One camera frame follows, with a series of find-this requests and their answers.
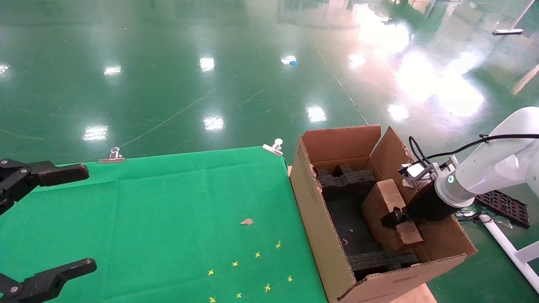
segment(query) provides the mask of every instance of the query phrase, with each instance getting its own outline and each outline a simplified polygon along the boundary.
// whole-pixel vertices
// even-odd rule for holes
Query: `open cardboard box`
[[[398,169],[412,163],[413,157],[391,127],[380,137],[381,127],[373,125],[309,130],[298,141],[290,180],[330,303],[390,302],[477,252],[453,217],[422,223],[417,228],[423,242],[414,248],[420,264],[356,281],[314,168],[333,170],[336,165],[349,164],[356,170],[370,169],[378,181],[393,179],[408,204],[417,189],[403,185]]]

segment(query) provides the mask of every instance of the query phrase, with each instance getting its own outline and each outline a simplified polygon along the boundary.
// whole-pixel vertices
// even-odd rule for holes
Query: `robotic arm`
[[[395,228],[406,221],[439,221],[470,206],[479,194],[524,182],[539,196],[539,135],[536,134],[539,134],[539,108],[521,108],[501,122],[461,164],[454,155],[441,166],[404,164],[400,173],[409,184],[428,184],[407,207],[384,216],[382,224]],[[496,136],[511,138],[487,140]]]

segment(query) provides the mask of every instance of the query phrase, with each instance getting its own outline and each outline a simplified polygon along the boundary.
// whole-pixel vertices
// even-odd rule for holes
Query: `metal binder clip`
[[[108,157],[108,159],[101,159],[99,160],[99,163],[118,163],[118,162],[123,162],[125,160],[126,159],[122,155],[120,155],[120,148],[113,147],[110,150],[110,156]]]
[[[272,154],[282,156],[281,144],[282,144],[282,139],[275,139],[275,143],[273,143],[272,146],[264,144],[262,145],[262,147]]]

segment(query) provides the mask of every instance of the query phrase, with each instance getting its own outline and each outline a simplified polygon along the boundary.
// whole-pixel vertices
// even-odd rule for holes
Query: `green cloth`
[[[37,188],[0,217],[0,272],[22,281],[94,258],[57,303],[327,302],[282,157],[253,147],[87,166],[88,180]]]

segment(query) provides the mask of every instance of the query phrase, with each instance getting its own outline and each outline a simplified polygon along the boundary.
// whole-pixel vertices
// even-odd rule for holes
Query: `cardboard box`
[[[408,203],[417,190],[403,186],[398,169],[402,163],[413,162],[411,153],[391,127],[380,137],[381,127],[374,125],[309,130],[298,141],[290,179],[330,303],[390,302],[477,252],[452,217],[418,224],[423,242],[414,252],[420,264],[356,281],[313,168],[332,170],[336,165],[350,164],[356,170],[370,169],[378,181],[393,179]]]
[[[386,251],[401,251],[423,242],[414,222],[404,222],[394,230],[382,226],[380,218],[395,207],[402,209],[406,204],[393,179],[378,181],[361,205],[372,236]]]

